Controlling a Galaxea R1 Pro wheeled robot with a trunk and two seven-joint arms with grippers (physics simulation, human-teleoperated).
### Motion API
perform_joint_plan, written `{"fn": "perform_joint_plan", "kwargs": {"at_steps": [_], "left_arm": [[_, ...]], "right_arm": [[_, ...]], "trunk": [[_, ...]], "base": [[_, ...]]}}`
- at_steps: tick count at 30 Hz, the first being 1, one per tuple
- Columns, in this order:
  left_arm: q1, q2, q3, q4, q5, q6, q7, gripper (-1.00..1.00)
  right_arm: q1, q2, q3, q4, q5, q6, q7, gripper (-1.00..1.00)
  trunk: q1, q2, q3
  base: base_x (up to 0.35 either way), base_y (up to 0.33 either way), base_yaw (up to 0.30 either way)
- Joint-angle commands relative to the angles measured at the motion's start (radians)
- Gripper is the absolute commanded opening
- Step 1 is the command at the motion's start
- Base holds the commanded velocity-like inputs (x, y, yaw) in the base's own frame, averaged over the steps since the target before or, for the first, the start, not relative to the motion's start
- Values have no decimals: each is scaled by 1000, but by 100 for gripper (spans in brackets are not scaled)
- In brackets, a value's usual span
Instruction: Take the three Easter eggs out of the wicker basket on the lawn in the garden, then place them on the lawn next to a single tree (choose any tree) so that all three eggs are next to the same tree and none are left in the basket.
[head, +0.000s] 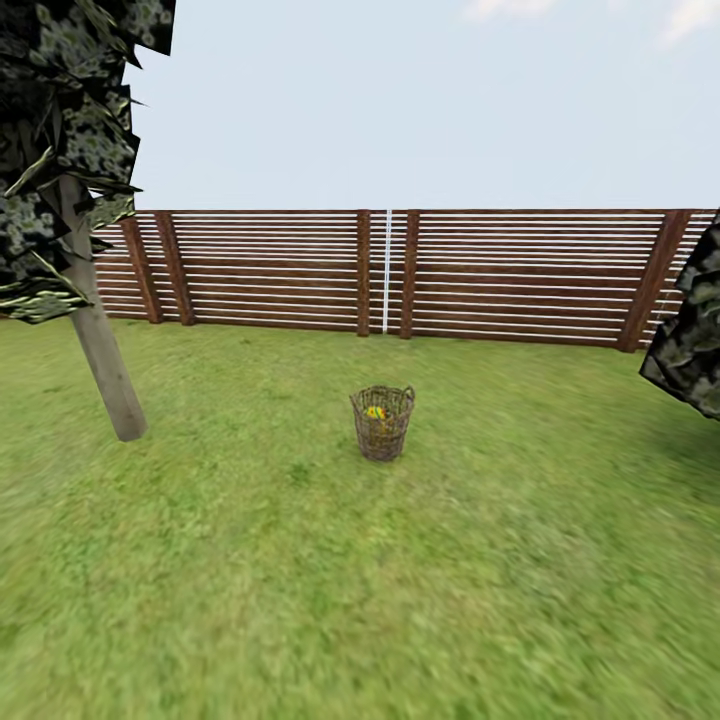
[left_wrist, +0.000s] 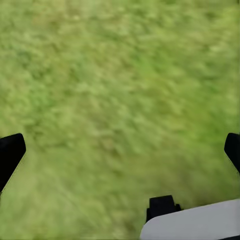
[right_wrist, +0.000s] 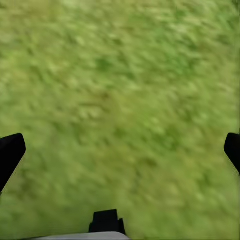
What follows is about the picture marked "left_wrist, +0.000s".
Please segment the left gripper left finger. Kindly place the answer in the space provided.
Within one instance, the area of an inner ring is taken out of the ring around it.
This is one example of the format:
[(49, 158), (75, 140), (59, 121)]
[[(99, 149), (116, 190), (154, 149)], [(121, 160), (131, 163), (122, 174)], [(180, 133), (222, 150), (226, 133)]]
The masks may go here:
[(21, 133), (0, 138), (0, 193), (26, 152)]

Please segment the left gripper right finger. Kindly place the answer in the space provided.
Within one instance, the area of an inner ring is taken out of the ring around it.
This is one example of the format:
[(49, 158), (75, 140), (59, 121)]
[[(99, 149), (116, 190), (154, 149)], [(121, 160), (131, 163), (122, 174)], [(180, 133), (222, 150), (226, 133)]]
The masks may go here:
[(240, 173), (240, 135), (228, 133), (224, 151)]

